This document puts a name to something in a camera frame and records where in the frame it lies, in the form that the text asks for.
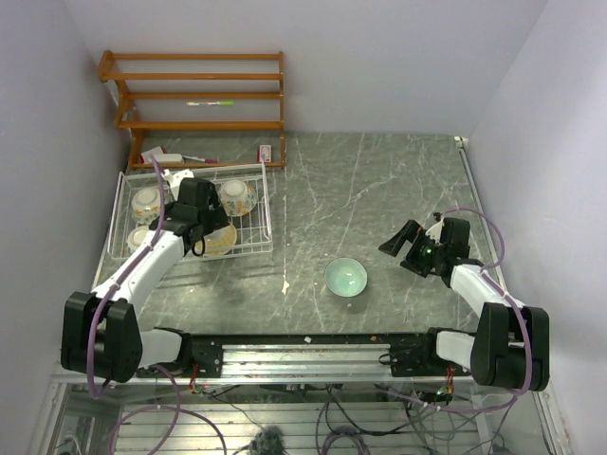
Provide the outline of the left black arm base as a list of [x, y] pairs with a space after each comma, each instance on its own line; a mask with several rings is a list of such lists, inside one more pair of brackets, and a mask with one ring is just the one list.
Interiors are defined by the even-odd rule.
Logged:
[[215, 344], [198, 338], [146, 337], [135, 377], [159, 377], [156, 364], [176, 377], [196, 373], [203, 378], [217, 378], [222, 370], [223, 351]]

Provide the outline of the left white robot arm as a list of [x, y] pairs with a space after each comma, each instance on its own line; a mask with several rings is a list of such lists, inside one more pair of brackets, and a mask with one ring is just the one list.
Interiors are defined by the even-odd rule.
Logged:
[[60, 361], [89, 382], [128, 382], [140, 369], [159, 364], [172, 376], [193, 366], [191, 335], [167, 328], [143, 332], [139, 307], [160, 280], [205, 236], [228, 225], [215, 185], [184, 178], [177, 198], [161, 209], [135, 252], [105, 282], [75, 292], [65, 302]]

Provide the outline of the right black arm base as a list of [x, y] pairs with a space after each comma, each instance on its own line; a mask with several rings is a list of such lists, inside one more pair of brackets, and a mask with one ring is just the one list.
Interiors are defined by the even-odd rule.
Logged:
[[411, 346], [391, 346], [387, 353], [377, 359], [387, 366], [392, 377], [419, 377], [438, 375], [427, 348], [420, 344]]

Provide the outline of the blue yellow sun bowl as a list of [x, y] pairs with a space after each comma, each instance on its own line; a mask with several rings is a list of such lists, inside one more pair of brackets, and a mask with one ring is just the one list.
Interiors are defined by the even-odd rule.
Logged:
[[197, 247], [204, 246], [204, 258], [212, 258], [227, 254], [236, 245], [237, 230], [233, 224], [205, 235], [204, 243], [199, 242]]

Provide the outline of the orange blue floral bowl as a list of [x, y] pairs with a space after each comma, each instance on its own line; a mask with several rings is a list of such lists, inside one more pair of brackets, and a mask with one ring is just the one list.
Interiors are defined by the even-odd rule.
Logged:
[[148, 226], [139, 226], [131, 230], [127, 236], [127, 251], [135, 254], [141, 246], [148, 246], [155, 232]]

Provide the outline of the orange star leaf bowl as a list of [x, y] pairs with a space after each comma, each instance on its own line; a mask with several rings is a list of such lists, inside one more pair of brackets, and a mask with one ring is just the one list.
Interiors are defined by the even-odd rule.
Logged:
[[149, 226], [160, 212], [158, 187], [145, 187], [135, 192], [131, 199], [131, 214], [140, 225]]

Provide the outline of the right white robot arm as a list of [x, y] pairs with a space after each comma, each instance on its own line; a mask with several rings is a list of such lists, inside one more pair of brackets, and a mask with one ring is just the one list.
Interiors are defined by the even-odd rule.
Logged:
[[458, 366], [481, 386], [543, 391], [549, 382], [549, 316], [509, 296], [469, 255], [470, 223], [436, 214], [424, 228], [408, 221], [379, 251], [396, 256], [409, 248], [401, 267], [426, 278], [436, 276], [478, 316], [475, 332], [432, 327], [406, 334], [383, 355], [393, 374], [412, 368], [436, 375]]

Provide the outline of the star and leaves bowl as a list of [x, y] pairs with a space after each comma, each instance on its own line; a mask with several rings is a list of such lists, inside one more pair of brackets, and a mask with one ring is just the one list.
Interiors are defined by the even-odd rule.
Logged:
[[258, 202], [257, 191], [250, 184], [239, 179], [222, 183], [219, 197], [229, 217], [241, 217], [251, 213]]

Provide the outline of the plain light teal bowl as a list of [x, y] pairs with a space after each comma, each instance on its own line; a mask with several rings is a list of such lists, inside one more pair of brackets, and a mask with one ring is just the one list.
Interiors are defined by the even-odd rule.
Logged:
[[333, 260], [325, 268], [323, 277], [327, 288], [342, 298], [353, 298], [361, 294], [368, 282], [366, 269], [352, 258]]

